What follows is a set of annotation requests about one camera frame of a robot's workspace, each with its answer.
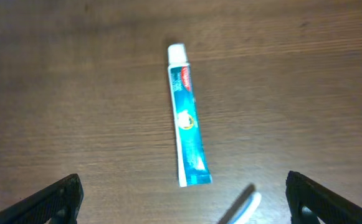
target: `tube cap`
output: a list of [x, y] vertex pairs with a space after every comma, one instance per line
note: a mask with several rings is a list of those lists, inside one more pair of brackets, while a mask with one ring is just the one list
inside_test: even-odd
[[168, 63], [186, 63], [188, 56], [186, 56], [186, 49], [184, 44], [172, 44], [168, 47]]

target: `wooden surface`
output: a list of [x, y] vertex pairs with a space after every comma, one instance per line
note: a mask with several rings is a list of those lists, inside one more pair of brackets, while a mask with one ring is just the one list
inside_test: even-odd
[[[186, 43], [214, 183], [179, 188], [166, 47]], [[289, 223], [299, 171], [362, 206], [362, 0], [0, 0], [0, 210], [71, 173], [79, 223]]]

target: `black object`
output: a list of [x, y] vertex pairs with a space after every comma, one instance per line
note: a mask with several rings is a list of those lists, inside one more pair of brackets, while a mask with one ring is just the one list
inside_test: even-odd
[[362, 208], [308, 177], [290, 171], [286, 197], [292, 224], [362, 223]]
[[71, 174], [0, 212], [0, 224], [76, 224], [83, 199], [78, 174]]

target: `toothpaste tube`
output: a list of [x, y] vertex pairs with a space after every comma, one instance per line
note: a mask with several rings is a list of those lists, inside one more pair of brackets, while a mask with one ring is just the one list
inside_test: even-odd
[[179, 186], [212, 182], [204, 156], [190, 64], [184, 44], [168, 47], [168, 76], [173, 102]]

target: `wooden table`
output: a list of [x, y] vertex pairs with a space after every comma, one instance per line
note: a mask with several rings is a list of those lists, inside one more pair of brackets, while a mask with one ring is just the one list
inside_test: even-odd
[[[166, 47], [214, 183], [179, 188]], [[299, 171], [362, 206], [362, 0], [0, 1], [0, 210], [71, 173], [79, 223], [289, 223]]]

